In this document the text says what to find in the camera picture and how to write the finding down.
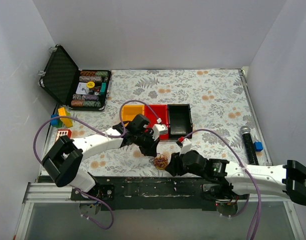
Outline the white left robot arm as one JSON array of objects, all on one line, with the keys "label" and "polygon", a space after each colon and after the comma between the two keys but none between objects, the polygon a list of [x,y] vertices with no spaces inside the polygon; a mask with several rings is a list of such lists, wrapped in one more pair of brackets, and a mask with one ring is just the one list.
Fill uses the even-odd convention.
[{"label": "white left robot arm", "polygon": [[135,144],[147,157],[157,156],[160,135],[168,131],[158,119],[149,127],[149,119],[138,114],[132,121],[122,121],[108,130],[82,138],[61,136],[41,161],[57,187],[69,185],[82,191],[88,200],[99,195],[95,177],[80,168],[83,160],[107,150]]}]

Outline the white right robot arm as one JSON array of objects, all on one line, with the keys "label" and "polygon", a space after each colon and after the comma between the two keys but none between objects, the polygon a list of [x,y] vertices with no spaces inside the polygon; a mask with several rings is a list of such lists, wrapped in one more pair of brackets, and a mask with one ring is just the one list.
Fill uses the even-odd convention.
[{"label": "white right robot arm", "polygon": [[190,150],[172,154],[165,170],[172,176],[193,174],[219,185],[219,190],[213,191],[218,199],[261,194],[306,206],[306,167],[296,160],[288,160],[285,165],[242,167],[225,159],[207,159]]}]

